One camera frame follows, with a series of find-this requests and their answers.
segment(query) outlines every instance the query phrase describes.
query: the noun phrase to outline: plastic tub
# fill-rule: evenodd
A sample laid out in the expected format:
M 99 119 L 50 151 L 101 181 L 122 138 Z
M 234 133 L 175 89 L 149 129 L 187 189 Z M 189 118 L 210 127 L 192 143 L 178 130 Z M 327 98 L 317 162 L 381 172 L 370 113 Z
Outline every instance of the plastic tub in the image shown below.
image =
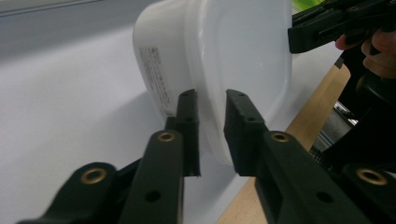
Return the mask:
M 214 156 L 232 164 L 223 134 L 227 89 L 249 95 L 267 124 L 284 102 L 291 57 L 290 0 L 166 0 L 134 27 L 134 53 L 162 120 L 196 89 L 200 131 Z

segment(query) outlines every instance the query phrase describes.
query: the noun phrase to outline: finger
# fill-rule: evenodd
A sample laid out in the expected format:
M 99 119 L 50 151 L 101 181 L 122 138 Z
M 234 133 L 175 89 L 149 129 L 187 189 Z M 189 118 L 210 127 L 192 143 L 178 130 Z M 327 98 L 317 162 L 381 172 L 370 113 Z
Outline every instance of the finger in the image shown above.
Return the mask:
M 363 65 L 371 72 L 380 77 L 396 78 L 396 69 L 382 66 L 381 64 L 371 60 L 370 58 L 365 58 L 363 60 Z
M 396 31 L 385 33 L 379 29 L 373 35 L 373 46 L 383 53 L 396 55 Z
M 363 65 L 380 77 L 396 78 L 396 55 L 380 53 L 370 54 L 371 39 L 361 45 L 361 51 L 366 55 Z
M 353 43 L 353 44 L 349 44 L 349 45 L 348 45 L 348 44 L 347 44 L 347 37 L 346 37 L 345 35 L 341 35 L 340 38 L 338 38 L 338 39 L 335 41 L 335 47 L 338 48 L 338 49 L 342 49 L 342 50 L 345 50 L 345 49 L 352 49 L 353 47 L 358 46 L 361 42 L 362 42 L 362 41 L 358 41 L 358 42 L 356 42 L 356 43 Z
M 381 64 L 382 66 L 391 69 L 396 69 L 396 55 L 390 55 L 386 52 L 382 52 L 376 55 L 370 54 L 371 42 L 372 41 L 368 39 L 361 45 L 361 51 L 363 52 L 363 54 L 377 64 Z

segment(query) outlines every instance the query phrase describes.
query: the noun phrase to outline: wooden table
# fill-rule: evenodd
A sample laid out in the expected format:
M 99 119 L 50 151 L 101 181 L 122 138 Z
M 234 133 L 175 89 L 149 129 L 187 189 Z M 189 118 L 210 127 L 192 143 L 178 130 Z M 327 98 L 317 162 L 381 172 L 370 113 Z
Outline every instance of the wooden table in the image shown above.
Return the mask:
M 343 64 L 334 65 L 286 130 L 307 151 L 314 144 L 349 78 L 350 73 Z M 218 224 L 267 223 L 254 181 L 255 178 L 249 179 L 221 215 Z

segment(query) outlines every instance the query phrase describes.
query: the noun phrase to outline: container lid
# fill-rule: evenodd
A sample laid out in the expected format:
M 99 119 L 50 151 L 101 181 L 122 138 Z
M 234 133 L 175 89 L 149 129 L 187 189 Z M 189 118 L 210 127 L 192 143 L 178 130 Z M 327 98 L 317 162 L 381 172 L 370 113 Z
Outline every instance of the container lid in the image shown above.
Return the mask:
M 191 4 L 187 56 L 201 127 L 219 161 L 232 163 L 223 134 L 226 90 L 246 93 L 267 124 L 285 101 L 291 74 L 290 14 L 290 0 Z

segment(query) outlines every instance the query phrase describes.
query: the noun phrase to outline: brass insert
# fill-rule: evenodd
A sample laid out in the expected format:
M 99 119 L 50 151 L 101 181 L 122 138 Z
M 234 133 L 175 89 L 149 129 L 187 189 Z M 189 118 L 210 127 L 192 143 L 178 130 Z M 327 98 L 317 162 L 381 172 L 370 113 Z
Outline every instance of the brass insert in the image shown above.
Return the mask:
M 283 133 L 273 133 L 271 138 L 277 142 L 289 142 L 289 137 Z
M 360 168 L 356 171 L 358 177 L 370 184 L 374 185 L 386 185 L 388 184 L 388 180 L 381 175 L 379 172 L 376 172 L 367 168 Z
M 160 133 L 158 135 L 158 140 L 162 142 L 172 142 L 175 138 L 176 136 L 173 133 Z
M 106 178 L 107 171 L 103 168 L 92 168 L 81 176 L 81 182 L 86 185 L 92 185 L 101 182 Z

